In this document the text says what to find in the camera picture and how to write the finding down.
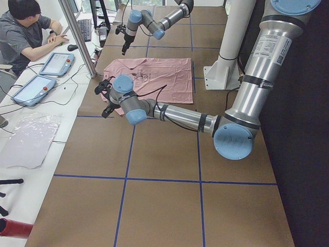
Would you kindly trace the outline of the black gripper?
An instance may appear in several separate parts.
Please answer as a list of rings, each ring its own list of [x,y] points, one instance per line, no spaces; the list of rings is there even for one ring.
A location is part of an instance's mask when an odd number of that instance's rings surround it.
[[[120,108],[120,105],[117,101],[110,99],[112,88],[112,83],[110,81],[113,78],[115,77],[110,76],[108,79],[104,79],[103,81],[99,82],[98,86],[94,90],[96,95],[100,94],[108,101],[108,106],[103,110],[101,114],[103,118],[108,118],[115,109]]]
[[[134,42],[135,39],[135,31],[130,30],[126,25],[119,24],[116,27],[115,34],[118,35],[119,33],[124,34],[125,44],[122,47],[122,55],[125,55],[127,50],[130,47],[130,44]]]

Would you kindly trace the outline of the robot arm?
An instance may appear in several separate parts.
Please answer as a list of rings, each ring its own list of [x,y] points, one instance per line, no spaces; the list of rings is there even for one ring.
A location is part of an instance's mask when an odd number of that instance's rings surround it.
[[[125,43],[122,47],[122,55],[125,55],[134,42],[139,26],[143,25],[156,40],[160,40],[171,26],[179,20],[189,17],[194,7],[194,1],[180,0],[175,2],[178,7],[158,22],[154,20],[149,10],[131,10],[127,24],[120,24],[115,30],[115,34],[124,34]]]
[[[156,22],[148,10],[132,10],[127,25],[119,25],[116,34],[124,34],[125,44],[122,54],[134,41],[138,27],[143,25],[160,40],[165,31],[180,19],[189,17],[194,1],[175,1],[177,9]],[[147,116],[173,124],[190,131],[212,135],[216,151],[229,160],[241,160],[253,150],[254,138],[260,129],[259,114],[273,90],[275,79],[293,40],[299,37],[312,12],[322,1],[265,1],[264,14],[260,21],[260,33],[247,61],[240,86],[229,89],[227,83],[231,68],[239,60],[244,34],[246,32],[256,1],[234,1],[228,16],[223,41],[217,61],[204,67],[206,88],[211,90],[229,90],[226,95],[237,90],[237,96],[231,108],[225,108],[223,116],[211,116],[206,113],[187,110],[174,105],[158,102],[156,99],[139,99],[133,90],[133,79],[129,75],[119,75],[104,79],[95,88],[96,95],[102,95],[108,106],[102,117],[107,118],[115,109],[122,108],[131,125],[146,120]]]

